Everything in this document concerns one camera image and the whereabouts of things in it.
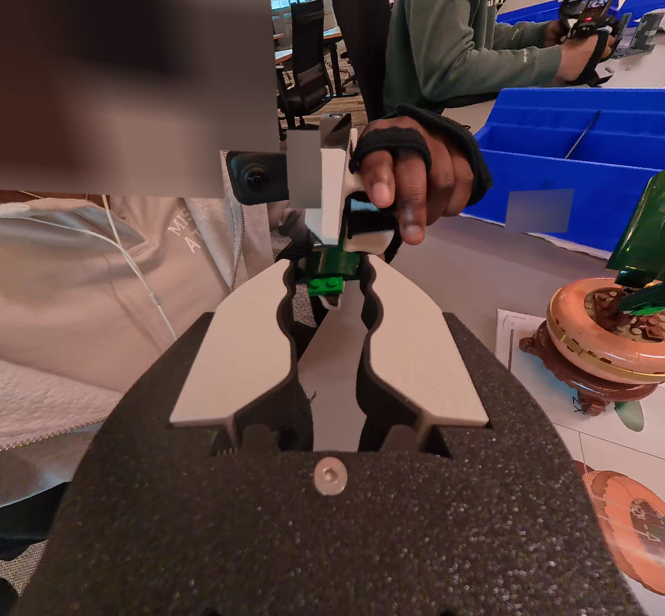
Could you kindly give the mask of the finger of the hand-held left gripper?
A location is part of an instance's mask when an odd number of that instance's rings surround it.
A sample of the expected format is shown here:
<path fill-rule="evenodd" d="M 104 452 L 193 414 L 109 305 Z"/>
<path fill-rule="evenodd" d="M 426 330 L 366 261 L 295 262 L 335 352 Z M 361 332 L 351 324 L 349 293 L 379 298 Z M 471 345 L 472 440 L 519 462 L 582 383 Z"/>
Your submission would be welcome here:
<path fill-rule="evenodd" d="M 305 211 L 305 224 L 323 246 L 336 246 L 340 238 L 345 189 L 348 173 L 346 150 L 322 148 L 322 188 L 320 208 Z"/>

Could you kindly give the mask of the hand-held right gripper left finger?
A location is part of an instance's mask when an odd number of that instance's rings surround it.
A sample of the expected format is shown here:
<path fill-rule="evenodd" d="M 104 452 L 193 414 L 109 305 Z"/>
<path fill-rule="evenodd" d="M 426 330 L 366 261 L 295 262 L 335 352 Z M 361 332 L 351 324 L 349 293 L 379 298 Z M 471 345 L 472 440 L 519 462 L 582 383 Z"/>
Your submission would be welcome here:
<path fill-rule="evenodd" d="M 279 260 L 217 308 L 170 415 L 174 427 L 217 427 L 240 448 L 266 427 L 278 448 L 310 452 L 309 399 L 299 382 L 293 325 L 296 264 Z"/>

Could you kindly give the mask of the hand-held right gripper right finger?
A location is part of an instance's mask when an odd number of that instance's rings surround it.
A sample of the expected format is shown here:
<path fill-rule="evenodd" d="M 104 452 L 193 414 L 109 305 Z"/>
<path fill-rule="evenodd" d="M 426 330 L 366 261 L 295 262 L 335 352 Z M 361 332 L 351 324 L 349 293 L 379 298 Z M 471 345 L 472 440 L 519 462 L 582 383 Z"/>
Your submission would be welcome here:
<path fill-rule="evenodd" d="M 404 426 L 416 448 L 434 429 L 485 429 L 489 416 L 444 313 L 428 294 L 376 255 L 359 270 L 367 330 L 356 376 L 356 401 L 368 432 L 361 449 L 379 448 Z"/>

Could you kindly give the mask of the dark green toy brick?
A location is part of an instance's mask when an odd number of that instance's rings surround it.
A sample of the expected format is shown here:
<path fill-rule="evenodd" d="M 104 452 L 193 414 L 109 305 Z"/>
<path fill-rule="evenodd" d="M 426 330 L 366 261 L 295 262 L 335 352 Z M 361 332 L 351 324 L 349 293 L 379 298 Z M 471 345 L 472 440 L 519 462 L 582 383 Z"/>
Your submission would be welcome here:
<path fill-rule="evenodd" d="M 316 248 L 307 258 L 307 277 L 309 279 L 358 280 L 361 260 L 360 253 L 347 252 L 340 246 Z"/>

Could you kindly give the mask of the toy pot with green leaves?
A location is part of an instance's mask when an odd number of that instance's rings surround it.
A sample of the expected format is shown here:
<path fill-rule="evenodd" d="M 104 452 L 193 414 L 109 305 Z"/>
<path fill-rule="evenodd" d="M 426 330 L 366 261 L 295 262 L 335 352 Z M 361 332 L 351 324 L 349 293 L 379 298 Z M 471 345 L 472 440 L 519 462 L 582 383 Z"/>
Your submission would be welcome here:
<path fill-rule="evenodd" d="M 649 180 L 606 268 L 616 277 L 560 288 L 519 342 L 589 416 L 639 404 L 664 384 L 664 171 Z"/>

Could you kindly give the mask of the person's left hand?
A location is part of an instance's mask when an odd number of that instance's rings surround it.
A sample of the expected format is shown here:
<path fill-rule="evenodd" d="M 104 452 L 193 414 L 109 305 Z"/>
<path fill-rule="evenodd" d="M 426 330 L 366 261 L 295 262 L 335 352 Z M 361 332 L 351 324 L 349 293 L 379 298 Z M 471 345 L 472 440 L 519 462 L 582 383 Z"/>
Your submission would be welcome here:
<path fill-rule="evenodd" d="M 391 210 L 398 228 L 383 257 L 423 242 L 426 228 L 477 204 L 493 181 L 478 143 L 464 125 L 424 108 L 399 105 L 370 122 L 350 164 L 368 199 Z"/>

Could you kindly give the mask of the black high-back office chair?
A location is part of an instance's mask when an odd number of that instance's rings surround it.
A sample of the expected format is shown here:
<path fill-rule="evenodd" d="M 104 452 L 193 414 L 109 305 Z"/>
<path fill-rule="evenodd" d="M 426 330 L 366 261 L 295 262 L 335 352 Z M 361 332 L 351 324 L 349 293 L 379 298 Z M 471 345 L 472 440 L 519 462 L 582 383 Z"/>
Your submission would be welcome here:
<path fill-rule="evenodd" d="M 331 0 L 369 122 L 384 116 L 389 0 Z"/>
<path fill-rule="evenodd" d="M 325 64 L 325 9 L 323 0 L 310 0 L 291 5 L 293 85 L 287 87 L 280 68 L 277 70 L 277 105 L 287 129 L 309 129 L 304 121 L 334 96 L 333 84 Z"/>

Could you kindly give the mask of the person in beige hoodie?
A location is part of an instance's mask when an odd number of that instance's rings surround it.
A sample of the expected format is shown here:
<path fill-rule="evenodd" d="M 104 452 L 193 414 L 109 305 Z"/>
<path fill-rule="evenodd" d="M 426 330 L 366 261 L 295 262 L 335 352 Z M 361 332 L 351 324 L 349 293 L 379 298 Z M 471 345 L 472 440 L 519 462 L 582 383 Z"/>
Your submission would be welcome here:
<path fill-rule="evenodd" d="M 12 192 L 1 205 L 1 506 L 68 482 L 127 390 L 273 263 L 285 202 Z"/>

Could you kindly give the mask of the instruction booklet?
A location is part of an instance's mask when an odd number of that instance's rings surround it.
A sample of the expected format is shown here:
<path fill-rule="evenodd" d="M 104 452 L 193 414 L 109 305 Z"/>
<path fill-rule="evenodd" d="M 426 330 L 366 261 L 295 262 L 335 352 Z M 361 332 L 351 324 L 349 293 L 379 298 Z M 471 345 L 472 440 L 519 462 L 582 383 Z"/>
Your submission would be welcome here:
<path fill-rule="evenodd" d="M 582 411 L 577 393 L 523 352 L 543 318 L 498 310 L 495 354 L 528 389 L 575 461 L 606 543 L 648 615 L 664 614 L 664 386 Z"/>

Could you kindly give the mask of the blue storage bin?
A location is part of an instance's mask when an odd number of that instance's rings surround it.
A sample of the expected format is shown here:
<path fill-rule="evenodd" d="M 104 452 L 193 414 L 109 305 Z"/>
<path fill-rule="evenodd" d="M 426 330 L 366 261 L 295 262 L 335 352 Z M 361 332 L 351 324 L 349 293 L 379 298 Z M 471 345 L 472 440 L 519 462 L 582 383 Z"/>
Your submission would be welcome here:
<path fill-rule="evenodd" d="M 608 258 L 664 170 L 664 89 L 506 89 L 476 140 L 494 185 L 466 216 L 505 225 L 511 192 L 573 189 L 567 231 L 542 236 Z"/>
<path fill-rule="evenodd" d="M 528 5 L 514 11 L 505 7 L 497 13 L 498 23 L 515 25 L 519 22 L 542 23 L 558 19 L 561 0 L 548 0 L 535 5 Z M 629 26 L 634 27 L 644 14 L 664 10 L 664 0 L 616 0 L 611 8 L 611 15 L 620 20 L 626 13 L 630 15 Z"/>

